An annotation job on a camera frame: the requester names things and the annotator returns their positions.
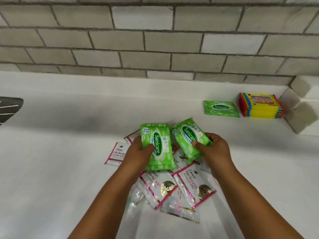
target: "white countertop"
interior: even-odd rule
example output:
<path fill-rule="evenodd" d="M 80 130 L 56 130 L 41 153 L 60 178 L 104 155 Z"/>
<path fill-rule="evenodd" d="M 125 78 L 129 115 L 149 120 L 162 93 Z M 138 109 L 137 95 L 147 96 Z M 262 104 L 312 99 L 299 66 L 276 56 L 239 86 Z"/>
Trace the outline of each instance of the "white countertop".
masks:
<path fill-rule="evenodd" d="M 241 173 L 305 238 L 318 238 L 319 137 L 284 120 L 208 116 L 203 100 L 281 86 L 0 72 L 0 96 L 24 100 L 0 126 L 0 238 L 66 238 L 115 171 L 114 144 L 146 122 L 189 117 L 225 138 Z M 217 193 L 199 206 L 200 224 L 140 204 L 118 238 L 241 238 Z"/>

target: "green packaging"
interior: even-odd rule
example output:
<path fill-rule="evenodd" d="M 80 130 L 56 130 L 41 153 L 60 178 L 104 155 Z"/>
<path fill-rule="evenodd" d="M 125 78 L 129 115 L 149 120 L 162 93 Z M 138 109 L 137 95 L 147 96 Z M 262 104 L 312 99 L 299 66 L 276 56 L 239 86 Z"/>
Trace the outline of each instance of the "green packaging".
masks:
<path fill-rule="evenodd" d="M 207 115 L 239 117 L 239 112 L 232 102 L 204 101 L 204 106 Z"/>
<path fill-rule="evenodd" d="M 150 143 L 155 147 L 145 170 L 175 169 L 168 124 L 141 124 L 141 135 L 144 148 Z"/>
<path fill-rule="evenodd" d="M 172 127 L 171 132 L 188 157 L 189 164 L 202 155 L 192 146 L 192 141 L 198 141 L 206 146 L 212 143 L 208 136 L 196 125 L 193 118 L 188 118 L 176 124 Z"/>

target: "sanicare wipes pack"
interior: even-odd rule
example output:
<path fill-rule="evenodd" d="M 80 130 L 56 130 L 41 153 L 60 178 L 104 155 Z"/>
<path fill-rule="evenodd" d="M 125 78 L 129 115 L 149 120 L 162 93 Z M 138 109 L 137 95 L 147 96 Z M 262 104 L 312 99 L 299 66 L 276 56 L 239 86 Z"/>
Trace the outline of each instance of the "sanicare wipes pack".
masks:
<path fill-rule="evenodd" d="M 166 123 L 145 123 L 124 138 L 126 143 L 115 144 L 105 164 L 119 167 L 137 136 L 141 136 L 143 148 L 151 143 L 155 149 L 149 165 L 130 191 L 131 207 L 135 209 L 137 203 L 147 201 L 157 211 L 199 223 L 196 207 L 216 190 L 202 172 L 210 173 L 210 168 L 191 142 L 209 146 L 212 141 L 192 118 L 172 128 Z"/>

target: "gold seal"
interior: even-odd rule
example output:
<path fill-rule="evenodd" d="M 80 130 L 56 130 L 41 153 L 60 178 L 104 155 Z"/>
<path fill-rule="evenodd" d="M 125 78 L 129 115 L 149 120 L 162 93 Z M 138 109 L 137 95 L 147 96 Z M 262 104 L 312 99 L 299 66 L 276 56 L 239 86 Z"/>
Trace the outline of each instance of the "gold seal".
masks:
<path fill-rule="evenodd" d="M 204 199 L 212 192 L 212 189 L 207 185 L 201 185 L 197 189 L 197 195 L 200 200 Z"/>
<path fill-rule="evenodd" d="M 165 181 L 160 188 L 162 196 L 166 196 L 172 189 L 175 188 L 175 186 L 176 185 L 172 181 Z"/>

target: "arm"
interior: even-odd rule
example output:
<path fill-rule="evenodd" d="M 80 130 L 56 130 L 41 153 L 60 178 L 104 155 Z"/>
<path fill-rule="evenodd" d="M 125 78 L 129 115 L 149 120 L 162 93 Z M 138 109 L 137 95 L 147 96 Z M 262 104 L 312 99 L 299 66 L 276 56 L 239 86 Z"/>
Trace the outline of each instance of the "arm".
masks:
<path fill-rule="evenodd" d="M 142 149 L 141 137 L 134 139 L 116 172 L 102 187 L 69 239 L 115 238 L 129 191 L 148 165 L 154 145 Z"/>
<path fill-rule="evenodd" d="M 205 157 L 217 179 L 245 239 L 303 238 L 236 169 L 227 142 L 213 133 L 208 147 L 192 145 Z"/>

